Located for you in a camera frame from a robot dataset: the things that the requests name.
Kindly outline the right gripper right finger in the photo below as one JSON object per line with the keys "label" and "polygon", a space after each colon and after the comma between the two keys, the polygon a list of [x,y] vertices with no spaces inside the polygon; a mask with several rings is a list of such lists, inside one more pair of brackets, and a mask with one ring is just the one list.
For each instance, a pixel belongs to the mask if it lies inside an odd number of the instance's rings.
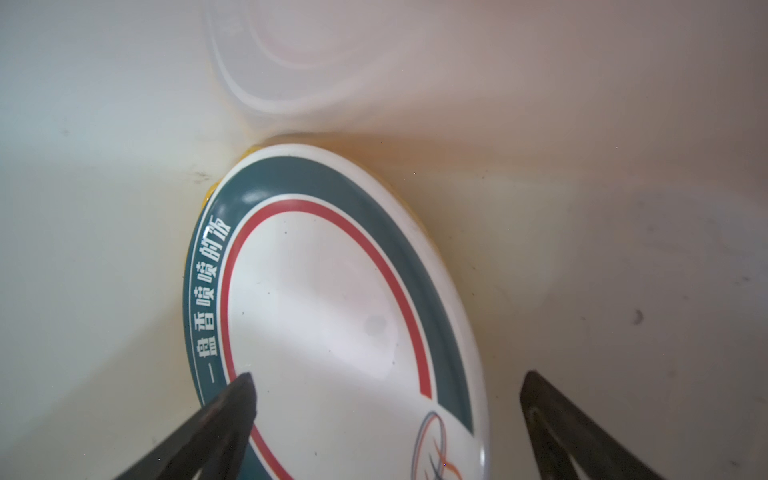
{"label": "right gripper right finger", "polygon": [[541,478],[661,479],[538,372],[519,399]]}

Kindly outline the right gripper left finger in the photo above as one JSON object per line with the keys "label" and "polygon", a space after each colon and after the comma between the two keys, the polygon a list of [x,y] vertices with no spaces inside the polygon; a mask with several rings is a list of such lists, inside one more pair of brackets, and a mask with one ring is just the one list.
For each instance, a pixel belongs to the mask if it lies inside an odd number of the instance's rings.
{"label": "right gripper left finger", "polygon": [[235,479],[256,418],[252,375],[227,385],[120,479]]}

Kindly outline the white plate red green rim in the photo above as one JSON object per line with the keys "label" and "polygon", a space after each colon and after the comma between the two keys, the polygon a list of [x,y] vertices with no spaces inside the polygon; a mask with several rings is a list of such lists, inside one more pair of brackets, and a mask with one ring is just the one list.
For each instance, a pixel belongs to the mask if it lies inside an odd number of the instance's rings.
{"label": "white plate red green rim", "polygon": [[202,404],[257,394],[243,479],[485,479],[489,407],[460,295],[422,225],[368,171],[303,144],[223,178],[185,261]]}

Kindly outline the yellow polka dot plate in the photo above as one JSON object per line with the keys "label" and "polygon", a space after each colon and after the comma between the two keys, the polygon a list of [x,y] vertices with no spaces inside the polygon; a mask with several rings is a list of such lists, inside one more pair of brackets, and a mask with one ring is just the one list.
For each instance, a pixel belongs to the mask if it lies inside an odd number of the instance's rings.
{"label": "yellow polka dot plate", "polygon": [[[243,152],[243,154],[237,159],[237,161],[234,163],[234,166],[238,166],[244,159],[246,159],[248,156],[252,155],[253,153],[261,150],[263,148],[263,145],[261,144],[254,144],[250,146],[247,150]],[[218,186],[222,182],[222,179],[217,180],[214,184],[210,186],[210,188],[207,190],[203,197],[203,201],[201,204],[201,210],[204,210],[209,203],[211,197],[217,190]]]}

